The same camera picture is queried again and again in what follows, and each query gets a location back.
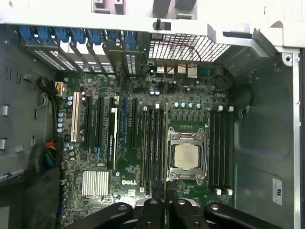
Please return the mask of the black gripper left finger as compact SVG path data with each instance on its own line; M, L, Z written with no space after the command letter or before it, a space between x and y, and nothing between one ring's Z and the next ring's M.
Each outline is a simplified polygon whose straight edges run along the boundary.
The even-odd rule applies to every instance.
M152 197L136 206L114 203L69 225L70 229L163 229L166 182L153 184Z

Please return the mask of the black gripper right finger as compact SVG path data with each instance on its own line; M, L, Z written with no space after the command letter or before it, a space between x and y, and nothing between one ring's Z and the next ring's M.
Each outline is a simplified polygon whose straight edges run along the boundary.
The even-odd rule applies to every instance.
M233 207L233 196L217 195L206 184L169 184L171 229L279 229Z

